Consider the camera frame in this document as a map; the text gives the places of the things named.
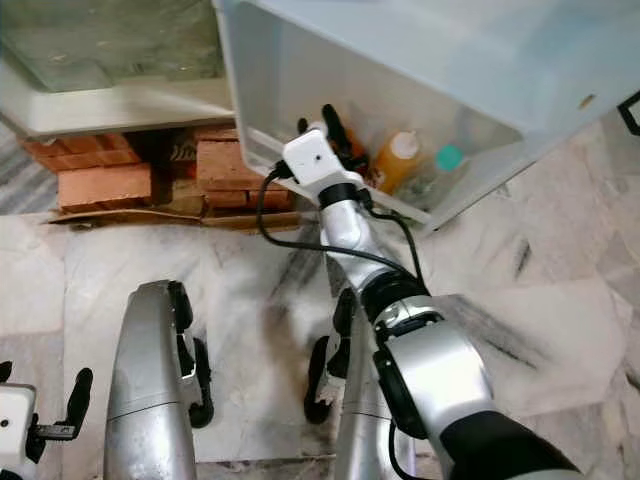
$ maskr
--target black bracket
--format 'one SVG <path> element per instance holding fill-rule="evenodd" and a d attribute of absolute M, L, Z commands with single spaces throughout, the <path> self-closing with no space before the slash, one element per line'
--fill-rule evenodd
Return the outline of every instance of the black bracket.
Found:
<path fill-rule="evenodd" d="M 618 105 L 618 112 L 622 116 L 624 123 L 627 124 L 627 128 L 633 135 L 640 136 L 640 125 L 638 125 L 638 119 L 636 119 L 631 113 L 630 108 L 636 103 L 640 102 L 640 91 L 635 95 L 632 95 L 629 99 Z"/>
<path fill-rule="evenodd" d="M 9 380 L 12 368 L 13 363 L 10 361 L 0 363 L 0 383 L 4 383 Z"/>
<path fill-rule="evenodd" d="M 38 463 L 44 452 L 46 440 L 68 442 L 78 436 L 89 409 L 92 383 L 93 372 L 90 368 L 83 368 L 78 372 L 76 384 L 67 402 L 67 417 L 64 420 L 53 425 L 38 425 L 38 414 L 33 414 L 27 433 L 27 458 Z"/>
<path fill-rule="evenodd" d="M 349 355 L 351 353 L 351 324 L 356 309 L 356 294 L 346 288 L 338 298 L 333 314 L 333 328 L 340 335 L 340 345 L 333 357 L 327 361 L 327 371 L 338 378 L 347 378 Z"/>

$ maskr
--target wire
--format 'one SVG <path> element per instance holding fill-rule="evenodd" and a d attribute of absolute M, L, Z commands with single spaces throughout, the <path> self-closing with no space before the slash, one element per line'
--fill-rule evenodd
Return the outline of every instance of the wire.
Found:
<path fill-rule="evenodd" d="M 427 478 L 414 477 L 413 475 L 410 475 L 402 470 L 402 467 L 400 466 L 400 464 L 398 463 L 398 459 L 396 458 L 395 437 L 396 424 L 393 422 L 393 420 L 391 420 L 391 424 L 389 425 L 389 460 L 391 460 L 391 466 L 393 467 L 393 470 L 396 472 L 396 474 L 402 480 L 429 480 Z"/>
<path fill-rule="evenodd" d="M 411 278 L 415 278 L 411 273 L 409 273 L 409 271 L 404 268 L 402 265 L 398 265 L 397 263 L 388 260 L 386 258 L 383 257 L 379 257 L 377 255 L 373 255 L 371 253 L 367 253 L 367 252 L 360 252 L 358 250 L 352 250 L 350 248 L 342 248 L 342 247 L 333 247 L 333 246 L 329 246 L 329 245 L 321 245 L 321 244 L 317 244 L 317 243 L 306 243 L 306 242 L 289 242 L 286 240 L 280 240 L 279 238 L 275 238 L 272 237 L 269 232 L 267 232 L 267 229 L 264 226 L 264 222 L 263 222 L 263 218 L 262 218 L 262 214 L 264 211 L 264 196 L 265 193 L 267 191 L 267 187 L 269 187 L 269 184 L 271 182 L 273 182 L 276 178 L 280 178 L 286 175 L 285 170 L 278 168 L 278 166 L 276 166 L 275 169 L 273 169 L 269 175 L 267 175 L 267 177 L 264 179 L 264 181 L 262 182 L 262 186 L 260 187 L 260 192 L 258 195 L 258 207 L 256 209 L 256 220 L 258 223 L 258 230 L 260 231 L 260 233 L 262 234 L 262 236 L 270 243 L 273 243 L 274 245 L 278 245 L 279 247 L 286 247 L 286 248 L 299 248 L 301 250 L 314 250 L 316 252 L 331 252 L 331 253 L 341 253 L 343 255 L 351 255 L 353 257 L 359 257 L 359 258 L 364 258 L 365 260 L 370 260 L 372 262 L 378 262 L 381 263 L 383 265 L 386 265 L 387 267 L 393 268 L 394 270 L 397 270 L 405 275 L 408 275 Z"/>
<path fill-rule="evenodd" d="M 427 287 L 424 284 L 424 278 L 422 278 L 422 270 L 420 269 L 420 259 L 418 258 L 416 243 L 413 239 L 413 235 L 411 235 L 411 230 L 409 230 L 407 224 L 396 213 L 385 215 L 382 213 L 376 213 L 373 208 L 367 208 L 367 210 L 373 218 L 377 218 L 379 220 L 391 220 L 392 222 L 397 223 L 398 226 L 402 229 L 402 231 L 404 232 L 404 236 L 407 239 L 407 243 L 409 244 L 409 250 L 411 250 L 411 258 L 413 259 L 413 267 L 416 270 L 416 278 L 418 279 L 418 282 L 420 282 L 420 284 L 426 289 Z"/>

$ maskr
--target silver robot arm segment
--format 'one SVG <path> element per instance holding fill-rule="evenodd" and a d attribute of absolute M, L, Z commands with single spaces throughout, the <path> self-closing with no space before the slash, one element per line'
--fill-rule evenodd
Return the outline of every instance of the silver robot arm segment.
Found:
<path fill-rule="evenodd" d="M 360 206 L 362 178 L 344 170 L 319 131 L 289 142 L 283 157 L 317 196 L 323 244 L 391 258 Z M 374 330 L 373 360 L 394 423 L 429 439 L 445 478 L 583 478 L 551 444 L 497 411 L 476 349 L 437 312 L 416 278 L 372 260 L 328 255 L 344 270 Z"/>

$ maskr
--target plastic bottle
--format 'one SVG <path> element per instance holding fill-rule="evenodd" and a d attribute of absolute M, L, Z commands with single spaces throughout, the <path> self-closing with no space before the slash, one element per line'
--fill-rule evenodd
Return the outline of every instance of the plastic bottle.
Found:
<path fill-rule="evenodd" d="M 382 147 L 376 158 L 373 183 L 385 193 L 393 191 L 420 162 L 420 144 L 415 132 L 398 132 Z"/>
<path fill-rule="evenodd" d="M 446 145 L 408 182 L 398 188 L 396 197 L 414 207 L 433 210 L 460 180 L 467 169 L 464 155 L 457 147 Z"/>

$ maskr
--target black stain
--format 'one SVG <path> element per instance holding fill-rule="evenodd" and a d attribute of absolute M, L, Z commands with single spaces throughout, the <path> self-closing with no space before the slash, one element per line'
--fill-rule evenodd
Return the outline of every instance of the black stain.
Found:
<path fill-rule="evenodd" d="M 640 379 L 633 372 L 629 371 L 624 372 L 624 376 L 629 385 L 631 385 L 636 392 L 640 393 Z"/>
<path fill-rule="evenodd" d="M 518 278 L 522 271 L 529 263 L 529 259 L 531 258 L 531 245 L 527 240 L 523 240 L 521 242 L 520 247 L 518 248 L 518 253 L 516 255 L 516 271 L 515 278 Z"/>
<path fill-rule="evenodd" d="M 491 345 L 498 352 L 502 353 L 503 355 L 506 355 L 510 359 L 515 360 L 516 362 L 521 363 L 522 365 L 525 365 L 526 367 L 529 367 L 533 370 L 538 370 L 538 367 L 535 366 L 533 363 L 529 362 L 528 360 L 525 360 L 524 358 L 521 358 L 520 356 L 518 356 L 508 348 L 500 346 L 488 338 L 485 338 L 484 341 L 487 343 L 487 345 Z"/>

